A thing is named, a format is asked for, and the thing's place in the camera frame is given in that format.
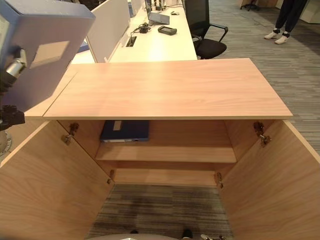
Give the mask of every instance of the open cabinet door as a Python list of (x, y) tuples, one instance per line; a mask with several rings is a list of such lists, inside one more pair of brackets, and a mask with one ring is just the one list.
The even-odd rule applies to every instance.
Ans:
[(47, 121), (0, 166), (0, 238), (82, 240), (114, 183), (71, 140)]
[(236, 240), (319, 240), (320, 157), (288, 121), (277, 120), (223, 180)]

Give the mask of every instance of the cable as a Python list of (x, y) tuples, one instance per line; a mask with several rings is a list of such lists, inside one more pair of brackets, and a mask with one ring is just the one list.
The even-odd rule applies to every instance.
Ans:
[(184, 6), (182, 3), (175, 4), (175, 5), (170, 5), (170, 6), (165, 6), (164, 8), (172, 8), (172, 9), (175, 9), (175, 8), (181, 8), (181, 7), (183, 7), (183, 9), (185, 9), (185, 6)]
[(149, 25), (145, 22), (145, 23), (140, 24), (137, 28), (135, 28), (132, 32), (130, 32), (130, 43), (128, 42), (129, 47), (132, 47), (134, 45), (133, 39), (132, 39), (132, 35), (134, 33), (139, 33), (140, 32), (140, 28), (141, 27), (146, 27), (146, 26), (148, 26), (148, 31), (150, 31), (151, 27), (149, 27)]
[(212, 12), (224, 13), (224, 14), (232, 14), (232, 15), (234, 15), (234, 16), (240, 16), (240, 17), (242, 17), (242, 18), (244, 18), (244, 19), (249, 19), (249, 20), (254, 21), (254, 22), (255, 22), (254, 25), (261, 25), (261, 26), (263, 26), (263, 27), (265, 27), (265, 28), (269, 28), (269, 27), (270, 27), (270, 26), (263, 25), (261, 22), (255, 20), (253, 17), (245, 17), (245, 16), (243, 16), (243, 15), (241, 15), (241, 14), (235, 14), (235, 13), (230, 12), (230, 11), (216, 10), (216, 11), (212, 11)]
[(171, 8), (171, 7), (174, 7), (174, 6), (179, 6), (179, 7), (183, 7), (184, 5), (182, 3), (178, 3), (178, 4), (175, 4), (175, 5), (170, 5), (170, 6), (166, 6), (167, 8)]

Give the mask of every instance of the floor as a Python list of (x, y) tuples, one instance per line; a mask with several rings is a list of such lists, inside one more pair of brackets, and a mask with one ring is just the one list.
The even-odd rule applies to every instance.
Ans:
[(87, 238), (109, 234), (158, 234), (180, 239), (185, 228), (232, 240), (216, 188), (118, 184), (105, 201)]
[[(320, 24), (299, 20), (288, 42), (264, 35), (275, 27), (279, 9), (242, 10), (236, 0), (209, 0), (210, 21), (229, 27), (227, 50), (217, 58), (250, 58), (293, 113), (291, 122), (320, 154)], [(207, 38), (219, 40), (211, 27)]]
[[(229, 27), (225, 53), (217, 58), (250, 58), (289, 107), (294, 126), (320, 153), (320, 24), (299, 21), (289, 41), (276, 45), (263, 36), (274, 27), (276, 8), (240, 10), (237, 0), (209, 0), (212, 23)], [(210, 39), (221, 32), (211, 28)], [(128, 233), (180, 238), (183, 228), (232, 240), (216, 189), (117, 185), (88, 238)]]

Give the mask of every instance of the black pants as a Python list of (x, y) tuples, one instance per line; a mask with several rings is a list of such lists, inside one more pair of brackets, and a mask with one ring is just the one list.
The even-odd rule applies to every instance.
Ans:
[(280, 29), (286, 22), (285, 31), (291, 32), (296, 26), (307, 1), (308, 0), (283, 0), (275, 27)]

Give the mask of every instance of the cabinet top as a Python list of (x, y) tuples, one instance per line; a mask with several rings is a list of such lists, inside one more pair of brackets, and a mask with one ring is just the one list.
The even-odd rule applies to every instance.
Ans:
[(71, 65), (47, 119), (286, 119), (249, 58)]

